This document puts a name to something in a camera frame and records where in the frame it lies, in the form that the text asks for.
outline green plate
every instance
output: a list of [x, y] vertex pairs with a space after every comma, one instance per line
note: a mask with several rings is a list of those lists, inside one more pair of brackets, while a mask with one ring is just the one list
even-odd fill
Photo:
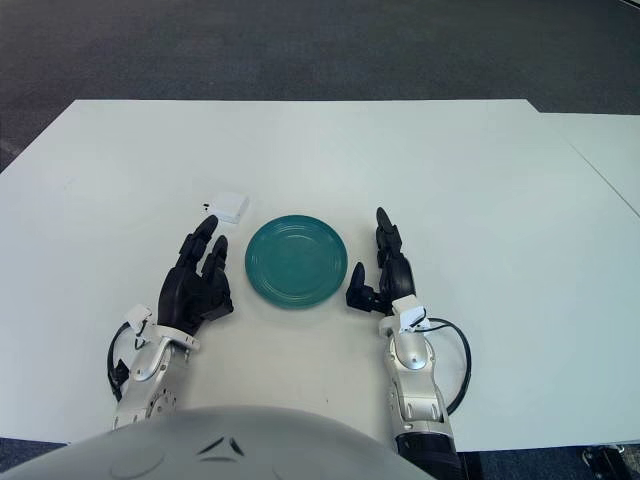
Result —
[[245, 268], [253, 288], [283, 308], [326, 300], [342, 284], [347, 251], [326, 223], [288, 215], [265, 224], [249, 242]]

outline cable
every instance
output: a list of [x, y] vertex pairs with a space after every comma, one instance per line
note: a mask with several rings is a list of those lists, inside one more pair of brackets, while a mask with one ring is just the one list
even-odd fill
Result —
[[443, 325], [427, 328], [426, 330], [415, 330], [415, 331], [420, 333], [427, 333], [427, 332], [435, 332], [436, 330], [440, 330], [441, 328], [451, 327], [456, 331], [456, 333], [460, 337], [460, 340], [462, 340], [462, 346], [464, 347], [464, 356], [465, 356], [467, 365], [464, 372], [464, 379], [462, 380], [462, 385], [460, 385], [460, 389], [458, 390], [458, 393], [454, 397], [453, 401], [447, 406], [447, 413], [451, 415], [460, 406], [460, 404], [462, 403], [462, 400], [467, 394], [467, 389], [469, 388], [469, 381], [471, 380], [471, 347], [469, 346], [469, 341], [467, 340], [467, 337], [464, 335], [462, 330], [460, 330], [454, 323], [450, 322], [449, 320], [445, 320], [443, 318], [429, 318], [429, 321], [442, 323]]
[[107, 378], [109, 379], [111, 391], [113, 392], [113, 395], [116, 397], [116, 400], [118, 402], [122, 399], [122, 392], [120, 392], [120, 387], [127, 380], [127, 378], [129, 378], [129, 369], [122, 360], [118, 361], [117, 367], [113, 366], [113, 349], [116, 345], [116, 340], [118, 340], [118, 337], [122, 335], [122, 332], [124, 332], [127, 328], [129, 328], [129, 322], [124, 322], [111, 339], [109, 351], [107, 352]]

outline floor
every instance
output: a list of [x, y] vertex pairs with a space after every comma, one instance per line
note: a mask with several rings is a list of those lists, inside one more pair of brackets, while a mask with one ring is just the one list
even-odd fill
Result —
[[2, 0], [0, 171], [76, 98], [527, 98], [640, 113], [618, 0]]

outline robotic forearm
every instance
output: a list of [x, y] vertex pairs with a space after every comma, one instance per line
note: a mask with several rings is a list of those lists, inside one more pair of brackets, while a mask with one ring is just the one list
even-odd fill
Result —
[[[113, 367], [117, 335], [109, 349], [109, 381], [119, 400], [113, 428], [175, 410], [189, 354], [200, 348], [194, 335], [205, 320], [233, 311], [224, 273], [227, 258], [224, 236], [216, 240], [201, 275], [196, 272], [217, 225], [218, 219], [212, 215], [185, 238], [176, 266], [169, 270], [162, 285], [157, 322], [151, 310], [143, 305], [135, 306], [125, 315], [126, 322], [119, 333], [130, 326], [139, 351], [129, 370], [122, 360]], [[120, 388], [127, 379], [129, 384], [122, 394]]]
[[425, 338], [426, 308], [415, 295], [411, 266], [400, 252], [398, 228], [382, 208], [376, 216], [380, 292], [364, 284], [364, 266], [358, 263], [347, 304], [386, 315], [380, 320], [379, 334], [388, 338], [388, 400], [398, 453], [438, 479], [462, 478], [447, 408], [434, 380], [435, 354]]

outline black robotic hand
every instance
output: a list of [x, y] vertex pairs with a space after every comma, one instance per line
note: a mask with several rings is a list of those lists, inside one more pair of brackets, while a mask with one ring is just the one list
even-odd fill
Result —
[[378, 228], [376, 243], [378, 244], [378, 267], [380, 275], [380, 293], [364, 284], [364, 265], [356, 264], [351, 276], [351, 284], [347, 290], [347, 305], [365, 312], [376, 312], [391, 315], [391, 302], [407, 295], [415, 295], [413, 275], [409, 261], [400, 251], [402, 240], [398, 227], [392, 225], [386, 212], [380, 207], [376, 211]]
[[187, 235], [180, 248], [176, 266], [169, 270], [158, 301], [158, 325], [177, 328], [195, 335], [204, 320], [215, 320], [233, 312], [229, 282], [224, 273], [228, 242], [221, 235], [198, 275], [196, 266], [218, 226], [211, 215], [193, 233]]

